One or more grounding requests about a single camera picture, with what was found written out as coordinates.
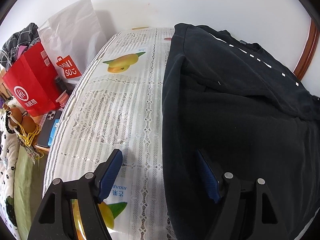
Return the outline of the black sweatshirt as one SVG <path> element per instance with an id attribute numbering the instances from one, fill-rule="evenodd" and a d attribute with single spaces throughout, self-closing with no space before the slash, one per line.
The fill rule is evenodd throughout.
<path id="1" fill-rule="evenodd" d="M 267 183 L 288 239 L 319 239 L 319 97 L 257 43 L 179 23 L 163 80 L 163 177 L 178 239 L 207 239 L 217 205 L 198 152 Z"/>

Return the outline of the floral green blanket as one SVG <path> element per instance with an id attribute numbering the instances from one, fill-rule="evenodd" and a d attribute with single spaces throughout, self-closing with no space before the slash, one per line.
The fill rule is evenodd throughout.
<path id="1" fill-rule="evenodd" d="M 25 147 L 1 108 L 1 220 L 14 239 L 27 239 L 42 199 L 47 154 Z"/>

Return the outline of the dark smartphone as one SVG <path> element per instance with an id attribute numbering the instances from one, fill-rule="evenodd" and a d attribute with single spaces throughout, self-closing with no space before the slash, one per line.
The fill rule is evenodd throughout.
<path id="1" fill-rule="evenodd" d="M 37 146 L 50 148 L 54 139 L 56 128 L 60 121 L 61 114 L 62 111 L 57 110 L 50 111 L 45 116 L 44 123 L 37 139 Z"/>

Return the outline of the fruit print tablecloth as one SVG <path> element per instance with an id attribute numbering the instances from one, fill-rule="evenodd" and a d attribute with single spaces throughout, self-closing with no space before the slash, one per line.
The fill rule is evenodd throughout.
<path id="1" fill-rule="evenodd" d="M 173 28 L 130 29 L 103 46 L 73 90 L 50 148 L 43 187 L 77 180 L 114 149 L 123 164 L 106 204 L 113 239 L 175 239 L 162 164 L 162 87 Z"/>

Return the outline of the red paper bag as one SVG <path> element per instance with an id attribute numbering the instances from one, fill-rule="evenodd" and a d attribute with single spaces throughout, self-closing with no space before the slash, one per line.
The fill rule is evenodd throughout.
<path id="1" fill-rule="evenodd" d="M 40 116 L 60 108 L 62 94 L 55 83 L 57 71 L 40 42 L 24 52 L 6 71 L 3 80 L 20 105 Z"/>

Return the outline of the white Miniso paper bag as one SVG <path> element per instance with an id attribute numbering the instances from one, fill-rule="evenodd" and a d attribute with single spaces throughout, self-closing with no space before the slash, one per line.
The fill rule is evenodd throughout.
<path id="1" fill-rule="evenodd" d="M 91 0 L 79 0 L 38 28 L 41 43 L 65 83 L 76 85 L 107 42 Z"/>

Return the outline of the grey plaid cloth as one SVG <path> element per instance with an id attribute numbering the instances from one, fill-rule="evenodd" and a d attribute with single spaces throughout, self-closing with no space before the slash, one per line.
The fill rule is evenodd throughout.
<path id="1" fill-rule="evenodd" d="M 1 48 L 1 65 L 6 71 L 17 61 L 19 55 L 40 42 L 38 26 L 30 23 L 27 27 L 11 35 Z"/>

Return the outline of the brown wooden door frame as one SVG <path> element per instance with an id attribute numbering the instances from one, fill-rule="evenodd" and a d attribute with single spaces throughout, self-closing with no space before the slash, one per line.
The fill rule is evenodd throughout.
<path id="1" fill-rule="evenodd" d="M 299 80 L 303 79 L 308 68 L 310 67 L 312 59 L 313 59 L 314 54 L 316 52 L 318 42 L 319 42 L 319 30 L 318 30 L 314 20 L 311 20 L 308 39 L 305 43 L 301 57 L 300 57 L 297 65 L 293 71 L 293 73 L 295 74 L 295 76 Z"/>

